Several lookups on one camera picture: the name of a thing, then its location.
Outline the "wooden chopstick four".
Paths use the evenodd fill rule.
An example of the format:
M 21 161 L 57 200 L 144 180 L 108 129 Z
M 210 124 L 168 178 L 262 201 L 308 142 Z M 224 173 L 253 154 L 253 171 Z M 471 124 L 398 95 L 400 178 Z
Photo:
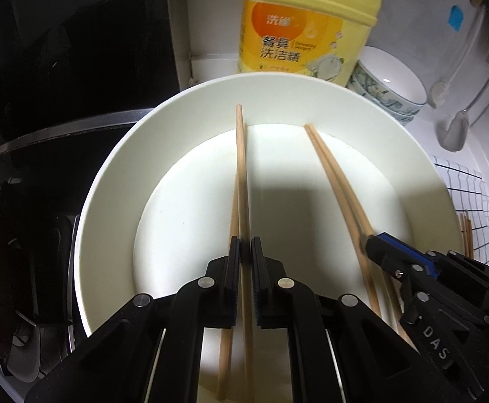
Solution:
M 360 230 L 360 236 L 361 236 L 360 242 L 361 242 L 362 249 L 363 249 L 363 252 L 365 254 L 365 257 L 368 260 L 368 264 L 369 264 L 371 274 L 372 274 L 371 265 L 373 264 L 373 262 L 366 255 L 365 245 L 366 245 L 366 239 L 369 236 L 375 235 L 374 229 L 371 226 L 371 223 L 369 222 L 369 220 L 367 218 L 366 212 L 362 208 L 362 205 L 360 204 L 360 202 L 357 198 L 357 195 L 355 194 L 355 191 L 353 190 L 352 186 L 350 185 L 349 181 L 347 180 L 347 177 L 346 177 L 345 173 L 343 172 L 343 169 L 341 168 L 340 164 L 338 164 L 338 161 L 333 156 L 333 154 L 331 153 L 331 151 L 327 147 L 327 145 L 324 142 L 324 140 L 322 139 L 322 137 L 320 135 L 319 135 L 319 137 L 322 140 L 323 148 L 326 149 L 327 156 L 329 157 L 329 161 L 331 162 L 331 165 L 335 169 L 335 172 L 338 176 L 338 179 L 341 182 L 342 189 L 343 189 L 343 191 L 346 195 L 346 198 L 349 202 L 350 208 L 353 211 L 353 215 L 355 217 L 355 220 L 357 221 L 357 224 L 358 224 L 358 227 Z

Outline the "blue wall hook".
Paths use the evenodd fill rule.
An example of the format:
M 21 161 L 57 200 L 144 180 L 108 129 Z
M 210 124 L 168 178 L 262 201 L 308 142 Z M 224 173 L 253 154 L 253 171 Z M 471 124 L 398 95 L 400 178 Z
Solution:
M 464 21 L 463 10 L 457 5 L 452 5 L 448 16 L 448 25 L 454 31 L 458 32 L 461 30 L 463 21 Z

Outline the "wooden chopstick three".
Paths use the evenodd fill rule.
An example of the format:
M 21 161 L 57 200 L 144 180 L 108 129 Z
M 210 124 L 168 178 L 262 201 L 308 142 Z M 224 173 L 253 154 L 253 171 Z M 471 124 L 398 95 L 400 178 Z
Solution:
M 243 108 L 236 106 L 236 166 L 239 236 L 241 245 L 241 305 L 243 324 L 243 371 L 244 401 L 254 402 L 254 339 L 253 339 L 253 293 L 250 258 L 250 221 L 248 208 L 246 125 Z

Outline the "yellow dish soap bottle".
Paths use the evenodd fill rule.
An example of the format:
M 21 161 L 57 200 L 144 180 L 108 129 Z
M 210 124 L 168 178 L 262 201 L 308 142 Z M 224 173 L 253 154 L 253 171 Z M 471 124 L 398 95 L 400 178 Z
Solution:
M 382 0 L 243 0 L 237 69 L 346 86 Z

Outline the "wooden chopstick two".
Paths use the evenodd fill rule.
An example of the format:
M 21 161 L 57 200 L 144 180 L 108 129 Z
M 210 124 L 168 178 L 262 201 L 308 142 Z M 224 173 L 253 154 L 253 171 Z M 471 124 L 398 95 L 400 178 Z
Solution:
M 365 257 L 365 254 L 362 249 L 362 245 L 360 242 L 361 239 L 360 230 L 357 221 L 355 220 L 355 217 L 353 215 L 353 211 L 350 208 L 349 202 L 342 189 L 341 182 L 338 179 L 335 169 L 331 165 L 331 162 L 329 161 L 329 157 L 327 156 L 326 149 L 323 148 L 323 143 L 319 137 L 319 134 L 317 133 L 316 129 L 310 124 L 305 125 L 305 130 L 316 151 L 316 155 L 318 156 L 320 163 L 325 171 L 330 186 L 338 201 L 338 206 L 341 210 L 342 216 L 344 217 L 348 234 L 350 236 L 353 248 L 355 249 L 357 261 L 360 267 L 367 296 L 369 299 L 370 308 L 375 312 L 377 316 L 382 317 L 381 308 L 379 304 L 379 297 L 377 296 L 375 282 L 371 274 L 368 260 Z

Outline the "middle floral ceramic bowl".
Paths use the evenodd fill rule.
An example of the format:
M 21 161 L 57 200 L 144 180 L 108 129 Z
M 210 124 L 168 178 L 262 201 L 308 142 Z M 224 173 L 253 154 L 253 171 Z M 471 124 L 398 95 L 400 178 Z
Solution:
M 423 108 L 423 105 L 412 103 L 395 94 L 366 72 L 354 72 L 349 77 L 347 88 L 385 110 L 402 116 L 412 117 Z

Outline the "floral ceramic bowl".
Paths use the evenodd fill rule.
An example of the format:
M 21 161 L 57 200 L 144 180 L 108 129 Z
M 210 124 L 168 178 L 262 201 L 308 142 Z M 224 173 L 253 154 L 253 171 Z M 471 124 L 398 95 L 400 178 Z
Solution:
M 354 72 L 349 77 L 347 88 L 385 110 L 402 116 L 412 117 L 423 108 L 423 105 L 412 103 L 395 94 L 366 72 Z
M 420 78 L 394 55 L 375 46 L 365 46 L 358 63 L 389 92 L 414 104 L 425 105 L 428 101 Z
M 374 105 L 379 106 L 384 111 L 388 112 L 388 114 L 390 114 L 392 116 L 392 118 L 394 118 L 395 120 L 397 120 L 402 126 L 405 126 L 406 124 L 408 124 L 408 123 L 410 123 L 410 122 L 412 122 L 414 120 L 414 117 L 413 116 L 401 115 L 401 114 L 398 114 L 398 112 L 391 111 L 387 107 L 384 107 L 378 101 L 376 101 L 376 99 L 373 99 L 373 97 L 370 96 L 365 90 L 363 90 L 358 84 L 351 84 L 351 83 L 349 83 L 347 85 L 347 88 L 349 90 L 351 90 L 352 92 L 354 92 L 354 93 L 362 96 L 363 98 L 367 99 L 368 101 L 370 101 Z

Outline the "white dish brush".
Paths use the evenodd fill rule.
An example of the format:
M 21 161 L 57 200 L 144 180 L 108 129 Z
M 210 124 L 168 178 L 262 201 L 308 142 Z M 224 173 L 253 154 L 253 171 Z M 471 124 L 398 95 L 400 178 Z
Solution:
M 445 69 L 439 79 L 430 88 L 430 104 L 437 108 L 443 105 L 448 96 L 449 88 L 461 70 L 462 65 L 468 58 L 471 49 L 476 43 L 485 17 L 486 9 L 484 5 L 479 5 L 471 23 L 462 32 L 461 39 L 455 41 L 453 46 L 448 49 L 445 60 Z

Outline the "large cream bowl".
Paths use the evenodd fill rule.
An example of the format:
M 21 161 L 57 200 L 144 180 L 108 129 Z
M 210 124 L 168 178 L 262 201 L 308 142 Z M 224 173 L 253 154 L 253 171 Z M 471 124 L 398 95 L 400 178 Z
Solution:
M 74 252 L 76 299 L 87 334 L 133 296 L 172 295 L 227 253 L 238 119 L 246 123 L 251 232 L 265 255 L 316 294 L 367 299 L 346 222 L 307 126 L 316 127 L 376 232 L 424 252 L 461 250 L 443 180 L 420 144 L 386 112 L 312 77 L 223 77 L 151 111 L 97 173 Z

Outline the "wooden chopstick one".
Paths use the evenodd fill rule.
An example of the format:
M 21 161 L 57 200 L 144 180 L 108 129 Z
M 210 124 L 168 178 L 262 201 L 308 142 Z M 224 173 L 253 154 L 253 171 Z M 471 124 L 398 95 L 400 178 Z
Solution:
M 239 216 L 238 216 L 238 177 L 235 177 L 233 187 L 233 205 L 230 219 L 229 240 L 233 236 L 239 235 Z M 227 399 L 229 379 L 231 372 L 233 350 L 233 328 L 223 328 L 221 331 L 219 368 L 216 387 L 216 399 L 224 401 Z

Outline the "bottom floral ceramic bowl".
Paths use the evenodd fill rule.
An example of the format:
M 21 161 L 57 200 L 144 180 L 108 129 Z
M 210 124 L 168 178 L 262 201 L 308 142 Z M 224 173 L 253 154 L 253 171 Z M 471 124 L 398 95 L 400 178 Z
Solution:
M 384 107 L 378 101 L 376 101 L 376 99 L 373 99 L 373 97 L 370 96 L 365 90 L 363 90 L 358 84 L 351 84 L 351 83 L 349 83 L 347 85 L 347 88 L 349 90 L 351 90 L 352 92 L 354 92 L 354 93 L 362 96 L 363 98 L 367 99 L 368 101 L 370 101 L 374 105 L 379 106 L 384 111 L 388 112 L 388 114 L 390 114 L 392 116 L 392 118 L 394 118 L 395 120 L 397 120 L 402 126 L 405 126 L 406 124 L 408 124 L 408 123 L 410 123 L 410 122 L 412 122 L 414 120 L 414 117 L 413 116 L 401 115 L 401 114 L 398 114 L 398 112 L 391 111 L 387 107 Z

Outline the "white grid pattern cloth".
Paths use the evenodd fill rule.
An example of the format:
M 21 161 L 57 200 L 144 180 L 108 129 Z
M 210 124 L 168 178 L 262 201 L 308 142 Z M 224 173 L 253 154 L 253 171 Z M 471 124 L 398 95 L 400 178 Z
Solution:
M 489 265 L 489 190 L 480 171 L 430 155 L 454 208 L 471 220 L 474 258 Z

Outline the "top floral ceramic bowl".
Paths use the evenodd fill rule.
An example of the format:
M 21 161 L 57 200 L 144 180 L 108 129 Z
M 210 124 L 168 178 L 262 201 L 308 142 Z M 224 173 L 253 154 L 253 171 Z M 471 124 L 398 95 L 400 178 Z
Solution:
M 375 46 L 365 46 L 358 63 L 389 92 L 414 104 L 425 105 L 428 101 L 420 78 L 394 55 Z

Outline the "steel spatula turner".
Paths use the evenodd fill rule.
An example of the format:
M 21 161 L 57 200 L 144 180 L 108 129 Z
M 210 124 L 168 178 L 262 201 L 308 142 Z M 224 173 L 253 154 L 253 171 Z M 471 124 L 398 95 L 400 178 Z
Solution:
M 461 109 L 461 111 L 458 111 L 458 113 L 455 114 L 454 118 L 450 121 L 442 140 L 439 141 L 440 146 L 449 152 L 458 152 L 464 148 L 470 129 L 469 112 L 471 111 L 471 108 L 477 104 L 488 87 L 489 77 L 471 102 Z

